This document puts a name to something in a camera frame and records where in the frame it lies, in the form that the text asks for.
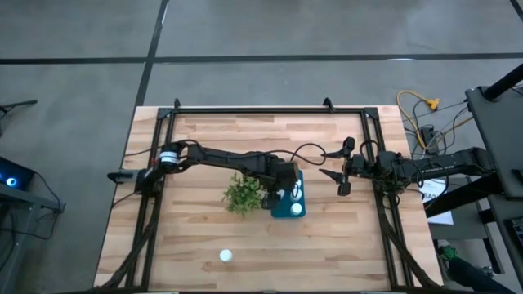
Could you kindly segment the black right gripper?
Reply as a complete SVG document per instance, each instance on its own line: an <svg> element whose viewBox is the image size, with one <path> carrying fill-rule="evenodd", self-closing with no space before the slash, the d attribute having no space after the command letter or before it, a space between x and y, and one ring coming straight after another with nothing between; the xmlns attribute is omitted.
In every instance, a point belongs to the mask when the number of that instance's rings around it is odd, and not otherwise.
<svg viewBox="0 0 523 294"><path fill-rule="evenodd" d="M351 192L351 182L349 181L349 175L352 169L352 156L351 153L355 148L355 139L353 137L347 137L343 143L342 148L338 151L323 153L324 158L343 158L344 162L342 165L342 173L336 171L330 171L326 169L320 169L320 172L338 183L337 194L339 196L347 196Z"/></svg>

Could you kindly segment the teal plastic basket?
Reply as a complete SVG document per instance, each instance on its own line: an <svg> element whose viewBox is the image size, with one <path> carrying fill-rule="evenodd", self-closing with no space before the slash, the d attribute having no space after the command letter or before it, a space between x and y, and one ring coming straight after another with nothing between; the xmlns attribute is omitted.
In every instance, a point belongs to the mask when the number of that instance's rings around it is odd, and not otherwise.
<svg viewBox="0 0 523 294"><path fill-rule="evenodd" d="M305 196L305 182L302 170L299 171L299 180L302 180L302 186L298 188L296 183L292 190L285 190L285 195L281 198L278 206L270 210L271 216L275 219L291 219L301 218L306 215L306 196ZM302 198L298 202L290 200L289 196L294 189L300 189L302 191ZM293 216L290 212L290 207L294 203L300 203L302 205L302 213L299 216Z"/></svg>

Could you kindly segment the green plant in white pot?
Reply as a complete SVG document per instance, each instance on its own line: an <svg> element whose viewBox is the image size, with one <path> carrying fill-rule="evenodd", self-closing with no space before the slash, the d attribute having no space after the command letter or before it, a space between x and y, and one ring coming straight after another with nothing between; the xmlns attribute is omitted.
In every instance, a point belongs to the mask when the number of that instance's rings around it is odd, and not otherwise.
<svg viewBox="0 0 523 294"><path fill-rule="evenodd" d="M262 208L265 196L266 189L258 179L235 173L223 192L222 202L226 204L229 213L245 217L248 213Z"/></svg>

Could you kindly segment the black power strip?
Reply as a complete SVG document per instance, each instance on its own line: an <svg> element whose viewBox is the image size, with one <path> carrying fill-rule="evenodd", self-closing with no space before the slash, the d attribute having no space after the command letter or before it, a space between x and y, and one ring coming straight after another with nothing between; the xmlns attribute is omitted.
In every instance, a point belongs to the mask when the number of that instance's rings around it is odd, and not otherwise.
<svg viewBox="0 0 523 294"><path fill-rule="evenodd" d="M434 127L421 127L420 136L424 144L424 149L427 149L431 144L431 140L435 137Z"/></svg>

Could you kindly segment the white paper sheet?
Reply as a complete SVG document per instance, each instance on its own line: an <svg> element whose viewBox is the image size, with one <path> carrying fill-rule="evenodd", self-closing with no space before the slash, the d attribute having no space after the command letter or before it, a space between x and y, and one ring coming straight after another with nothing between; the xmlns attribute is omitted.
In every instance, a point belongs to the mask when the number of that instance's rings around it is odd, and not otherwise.
<svg viewBox="0 0 523 294"><path fill-rule="evenodd" d="M441 179L425 180L423 187L419 189L422 193L422 202L426 203L444 193L446 182ZM427 221L431 225L453 225L454 219L451 212L444 212L439 215L428 217Z"/></svg>

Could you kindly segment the black support strut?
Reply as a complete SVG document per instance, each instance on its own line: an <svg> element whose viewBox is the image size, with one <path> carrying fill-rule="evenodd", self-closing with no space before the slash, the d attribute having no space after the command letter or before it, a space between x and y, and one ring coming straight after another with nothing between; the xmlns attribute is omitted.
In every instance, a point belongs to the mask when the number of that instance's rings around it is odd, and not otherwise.
<svg viewBox="0 0 523 294"><path fill-rule="evenodd" d="M427 217L440 215L494 194L504 194L497 176L481 177L424 204Z"/></svg>

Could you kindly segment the person's shoe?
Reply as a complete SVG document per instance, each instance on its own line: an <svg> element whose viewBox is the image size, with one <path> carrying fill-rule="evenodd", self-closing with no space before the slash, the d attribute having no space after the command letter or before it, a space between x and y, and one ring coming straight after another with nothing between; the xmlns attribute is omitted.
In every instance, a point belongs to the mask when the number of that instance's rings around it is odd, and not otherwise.
<svg viewBox="0 0 523 294"><path fill-rule="evenodd" d="M444 261L451 261L458 257L457 249L445 240L437 243L437 252Z"/></svg>

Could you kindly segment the black cart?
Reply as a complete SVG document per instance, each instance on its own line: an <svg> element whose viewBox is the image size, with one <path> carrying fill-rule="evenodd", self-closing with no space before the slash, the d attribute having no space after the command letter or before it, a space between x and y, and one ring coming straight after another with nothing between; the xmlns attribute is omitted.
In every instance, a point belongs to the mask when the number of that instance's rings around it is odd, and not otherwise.
<svg viewBox="0 0 523 294"><path fill-rule="evenodd" d="M465 92L484 145L494 160L502 191L488 197L518 282L523 290L523 244L511 221L523 221L523 87L490 97L488 87Z"/></svg>

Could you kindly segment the person's leg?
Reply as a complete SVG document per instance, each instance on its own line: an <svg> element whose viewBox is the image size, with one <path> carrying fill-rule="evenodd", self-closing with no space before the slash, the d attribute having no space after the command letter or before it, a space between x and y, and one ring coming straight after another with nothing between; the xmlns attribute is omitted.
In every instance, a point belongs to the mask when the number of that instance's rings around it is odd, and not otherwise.
<svg viewBox="0 0 523 294"><path fill-rule="evenodd" d="M495 294L516 294L487 276L482 270L477 269L469 262L454 257L447 261L448 275L464 287L471 287L476 292L489 292Z"/></svg>

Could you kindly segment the black pole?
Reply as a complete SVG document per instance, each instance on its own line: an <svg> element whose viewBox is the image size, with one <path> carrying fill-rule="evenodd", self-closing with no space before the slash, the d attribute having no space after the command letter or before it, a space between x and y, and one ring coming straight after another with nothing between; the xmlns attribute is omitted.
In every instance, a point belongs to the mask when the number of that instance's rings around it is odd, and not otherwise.
<svg viewBox="0 0 523 294"><path fill-rule="evenodd" d="M523 63L518 65L515 69L500 78L497 82L492 84L483 91L483 96L488 101L498 101L500 96L507 90L513 88L517 83L523 81Z"/></svg>

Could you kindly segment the grey metal stand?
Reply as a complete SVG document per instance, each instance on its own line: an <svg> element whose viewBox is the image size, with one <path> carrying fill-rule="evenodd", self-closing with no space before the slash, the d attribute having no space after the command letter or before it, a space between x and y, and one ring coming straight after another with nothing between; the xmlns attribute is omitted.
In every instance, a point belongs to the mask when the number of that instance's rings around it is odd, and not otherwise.
<svg viewBox="0 0 523 294"><path fill-rule="evenodd" d="M7 213L7 255L0 257L0 294L11 294L23 259L28 237L36 229L38 213L42 208L63 212L64 205L28 191L0 185L0 198L11 208Z"/></svg>

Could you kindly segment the black computer with blue light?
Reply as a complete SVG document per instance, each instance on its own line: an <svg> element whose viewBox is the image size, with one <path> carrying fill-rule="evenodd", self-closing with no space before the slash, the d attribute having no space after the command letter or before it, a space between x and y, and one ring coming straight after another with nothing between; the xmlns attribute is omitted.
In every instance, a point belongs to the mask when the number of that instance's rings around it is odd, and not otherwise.
<svg viewBox="0 0 523 294"><path fill-rule="evenodd" d="M0 183L7 187L27 190L35 171L0 157Z"/></svg>

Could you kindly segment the black tripod leg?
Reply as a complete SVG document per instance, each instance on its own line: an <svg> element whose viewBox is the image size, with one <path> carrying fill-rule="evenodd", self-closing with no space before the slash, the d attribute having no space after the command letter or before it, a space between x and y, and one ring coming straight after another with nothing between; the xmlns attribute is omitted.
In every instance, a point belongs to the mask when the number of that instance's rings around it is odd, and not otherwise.
<svg viewBox="0 0 523 294"><path fill-rule="evenodd" d="M6 113L8 113L9 111L11 111L12 109L14 109L16 107L27 106L27 105L35 105L37 103L38 103L37 100L26 100L26 101L21 101L21 102L7 104L7 105L0 105L0 112L6 114Z"/></svg>

